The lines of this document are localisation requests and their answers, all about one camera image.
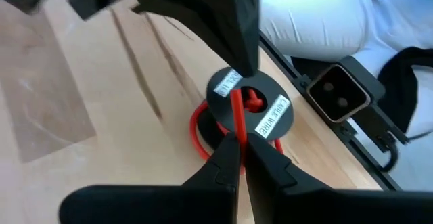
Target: white pants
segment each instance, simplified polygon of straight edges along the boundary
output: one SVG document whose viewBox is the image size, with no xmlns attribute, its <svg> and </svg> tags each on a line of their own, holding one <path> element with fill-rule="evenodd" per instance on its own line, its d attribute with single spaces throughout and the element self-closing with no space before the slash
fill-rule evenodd
<svg viewBox="0 0 433 224">
<path fill-rule="evenodd" d="M 433 48 L 433 0 L 261 0 L 260 12 L 260 29 L 282 54 L 352 55 L 374 76 L 406 47 Z M 432 71 L 415 69 L 418 105 L 408 136 L 433 129 Z"/>
</svg>

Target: person's leg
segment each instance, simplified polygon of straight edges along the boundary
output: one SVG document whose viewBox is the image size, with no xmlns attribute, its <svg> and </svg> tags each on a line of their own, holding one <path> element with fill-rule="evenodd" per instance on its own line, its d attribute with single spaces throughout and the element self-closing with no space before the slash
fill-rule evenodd
<svg viewBox="0 0 433 224">
<path fill-rule="evenodd" d="M 362 48 L 371 0 L 261 0 L 260 29 L 284 55 L 336 61 Z"/>
</svg>

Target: cable wire label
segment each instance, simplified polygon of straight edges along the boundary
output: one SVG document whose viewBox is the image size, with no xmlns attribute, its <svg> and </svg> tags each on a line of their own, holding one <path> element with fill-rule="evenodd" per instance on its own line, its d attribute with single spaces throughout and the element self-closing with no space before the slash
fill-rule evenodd
<svg viewBox="0 0 433 224">
<path fill-rule="evenodd" d="M 215 87 L 214 92 L 221 95 L 222 97 L 227 97 L 230 94 L 230 91 L 237 85 L 237 83 L 241 79 L 242 76 L 238 74 L 234 69 L 232 69 Z"/>
<path fill-rule="evenodd" d="M 256 132 L 266 139 L 289 106 L 290 100 L 286 99 L 283 95 L 279 95 L 257 125 Z"/>
</svg>

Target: wooden surface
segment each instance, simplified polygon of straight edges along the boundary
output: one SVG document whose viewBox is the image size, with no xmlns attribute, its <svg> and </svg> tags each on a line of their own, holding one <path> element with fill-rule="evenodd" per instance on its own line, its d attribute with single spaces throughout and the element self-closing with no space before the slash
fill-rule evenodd
<svg viewBox="0 0 433 224">
<path fill-rule="evenodd" d="M 208 79 L 226 66 L 176 20 L 122 0 L 83 22 L 64 0 L 34 16 L 0 2 L 0 223 L 57 223 L 93 184 L 178 185 L 202 165 L 188 133 Z M 295 120 L 294 164 L 337 188 L 378 185 L 260 50 Z M 253 223 L 244 177 L 240 223 Z"/>
</svg>

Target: black spool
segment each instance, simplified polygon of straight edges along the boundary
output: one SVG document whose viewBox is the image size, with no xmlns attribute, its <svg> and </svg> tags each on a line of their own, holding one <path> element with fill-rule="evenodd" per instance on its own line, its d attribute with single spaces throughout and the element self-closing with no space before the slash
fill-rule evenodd
<svg viewBox="0 0 433 224">
<path fill-rule="evenodd" d="M 219 129 L 218 122 L 229 131 L 235 131 L 229 94 L 232 89 L 241 89 L 244 100 L 248 99 L 247 90 L 253 89 L 259 98 L 264 100 L 262 110 L 258 112 L 244 111 L 247 132 L 255 133 L 267 141 L 273 141 L 285 135 L 292 126 L 294 114 L 292 103 L 284 89 L 261 71 L 250 78 L 240 78 L 239 76 L 234 81 L 228 81 L 228 86 L 222 85 L 223 81 L 226 81 L 227 77 L 233 74 L 234 77 L 239 76 L 232 68 L 224 68 L 215 73 L 209 80 L 206 88 L 208 107 L 198 117 L 198 130 L 204 141 L 214 150 L 219 146 L 224 134 Z M 225 89 L 225 93 L 222 95 L 221 90 L 219 90 L 220 93 L 215 92 L 216 88 L 221 88 L 221 86 Z M 273 120 L 275 117 L 272 115 L 278 115 L 279 120 Z M 265 123 L 262 124 L 263 127 L 260 127 L 261 130 L 256 131 L 263 118 L 266 118 L 263 120 L 264 122 L 270 122 L 267 125 L 270 127 L 267 127 Z M 265 128 L 269 130 L 269 132 L 266 131 L 267 136 L 266 133 L 263 133 Z"/>
</svg>

